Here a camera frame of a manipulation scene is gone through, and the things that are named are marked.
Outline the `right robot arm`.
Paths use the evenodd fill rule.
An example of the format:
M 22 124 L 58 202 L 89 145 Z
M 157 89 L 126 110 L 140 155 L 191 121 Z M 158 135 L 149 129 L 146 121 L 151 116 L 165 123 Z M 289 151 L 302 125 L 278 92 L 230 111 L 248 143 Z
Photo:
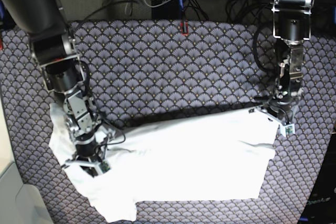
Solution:
M 89 91 L 89 69 L 76 50 L 60 0 L 1 0 L 16 25 L 28 33 L 29 50 L 44 84 L 60 103 L 75 146 L 63 168 L 75 165 L 95 177 L 106 173 L 108 142 L 115 129 L 96 109 Z

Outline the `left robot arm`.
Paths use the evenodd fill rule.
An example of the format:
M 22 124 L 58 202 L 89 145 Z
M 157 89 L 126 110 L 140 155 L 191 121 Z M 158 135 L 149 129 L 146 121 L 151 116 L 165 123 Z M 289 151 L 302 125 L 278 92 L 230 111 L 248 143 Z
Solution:
M 303 93 L 303 44 L 311 38 L 311 13 L 315 0 L 271 0 L 272 35 L 276 39 L 275 84 L 267 98 L 260 98 L 258 111 L 276 121 L 284 137 L 295 134 L 294 117 Z

